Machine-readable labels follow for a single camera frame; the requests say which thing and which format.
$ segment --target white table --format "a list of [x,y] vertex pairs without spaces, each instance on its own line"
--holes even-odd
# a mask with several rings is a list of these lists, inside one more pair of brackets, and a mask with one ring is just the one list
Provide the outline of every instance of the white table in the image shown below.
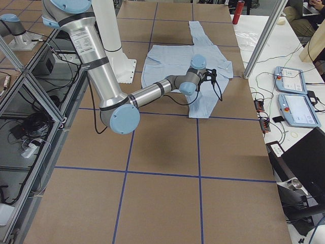
[[[263,31],[263,28],[268,20],[268,16],[252,16],[252,15],[241,15],[239,22],[237,25],[234,25],[234,29],[236,34],[247,34],[251,37],[256,36],[259,38],[260,34]],[[241,47],[241,55],[244,62],[244,65],[247,65],[251,55],[252,55],[252,48],[247,46],[245,39],[240,38],[237,36],[237,40],[239,46]],[[287,57],[280,57],[286,56],[292,52],[295,52],[292,56],[289,55]],[[288,24],[285,22],[285,25],[276,25],[268,42],[265,46],[260,58],[259,62],[263,60],[267,60],[271,57],[277,57],[275,59],[269,59],[266,62],[257,63],[252,74],[249,77],[249,85],[252,88],[252,92],[256,91],[262,93],[265,98],[270,98],[271,94],[267,91],[259,89],[256,83],[256,77],[258,80],[259,87],[264,88],[266,90],[272,91],[274,97],[273,99],[266,99],[264,103],[264,108],[266,113],[270,116],[270,118],[280,116],[280,108],[277,102],[277,96],[279,92],[274,87],[274,76],[271,75],[274,73],[274,69],[276,66],[286,66],[290,68],[301,69],[303,71],[310,71],[304,73],[304,77],[307,83],[322,83],[323,80],[320,77],[319,73],[314,68],[312,63],[304,63],[300,60],[299,54],[303,48],[301,47],[300,41],[296,37],[294,31]],[[312,90],[315,92],[315,95],[325,103],[325,85],[308,85],[308,90]],[[321,104],[317,104],[316,107],[320,110],[325,109],[325,106]],[[325,130],[325,114],[324,113],[317,113],[317,116],[322,124],[321,129]],[[295,128],[290,127],[286,122],[282,122],[284,126],[284,130],[286,131],[286,137],[284,142],[281,144],[284,150],[287,150],[292,145],[294,145],[297,141],[299,141],[303,136],[305,136],[311,129],[308,128]],[[277,126],[283,130],[281,125],[277,123]],[[265,143],[280,140],[281,133],[280,131],[274,127],[274,125],[270,125],[271,132],[266,133],[265,135]],[[298,234],[296,229],[292,225],[288,225],[291,239],[293,243],[297,243],[300,238],[305,238],[304,243],[308,243],[309,238],[312,234],[310,231],[307,237],[301,236]],[[313,244],[321,244],[324,243],[325,240],[325,226],[320,226],[317,229],[317,232],[313,238]]]

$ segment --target label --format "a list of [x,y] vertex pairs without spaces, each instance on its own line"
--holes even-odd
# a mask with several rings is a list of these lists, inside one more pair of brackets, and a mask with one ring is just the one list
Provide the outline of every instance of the label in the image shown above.
[[273,149],[273,152],[275,153],[275,155],[278,158],[281,157],[281,155],[283,154],[283,151],[278,144],[272,144],[271,148]]
[[95,51],[91,37],[86,31],[79,32],[71,36],[71,40],[73,41],[75,48],[80,56]]

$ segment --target red cylinder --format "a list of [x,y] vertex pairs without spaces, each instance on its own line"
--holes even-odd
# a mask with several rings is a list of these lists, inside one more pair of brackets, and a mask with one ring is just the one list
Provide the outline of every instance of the red cylinder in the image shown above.
[[245,1],[239,0],[237,2],[234,18],[233,18],[233,24],[237,24],[239,20],[239,16],[242,14],[243,7],[244,7]]

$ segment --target black monitor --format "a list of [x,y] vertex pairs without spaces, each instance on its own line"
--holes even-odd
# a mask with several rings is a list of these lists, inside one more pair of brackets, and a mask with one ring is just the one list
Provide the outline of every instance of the black monitor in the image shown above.
[[325,204],[325,133],[314,128],[282,158],[316,201]]

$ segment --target blue joint cap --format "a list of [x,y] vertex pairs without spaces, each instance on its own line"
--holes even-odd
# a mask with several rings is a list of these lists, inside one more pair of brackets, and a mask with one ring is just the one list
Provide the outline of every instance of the blue joint cap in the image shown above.
[[202,55],[196,54],[191,59],[191,66],[197,70],[205,69],[207,60]]
[[195,90],[197,89],[197,86],[194,83],[191,82],[183,82],[179,86],[179,91],[183,93],[184,95],[191,96],[193,93],[195,93]]
[[140,112],[131,104],[124,104],[112,113],[110,127],[118,134],[128,134],[134,131],[140,122]]
[[70,14],[81,14],[90,8],[91,0],[51,0],[51,2],[62,11]]
[[19,18],[15,14],[3,14],[0,19],[6,22],[19,22]]
[[43,24],[48,26],[48,27],[51,27],[51,28],[54,28],[54,29],[60,29],[60,26],[59,24],[52,20],[52,19],[47,19],[45,17],[42,16],[42,19],[43,19]]

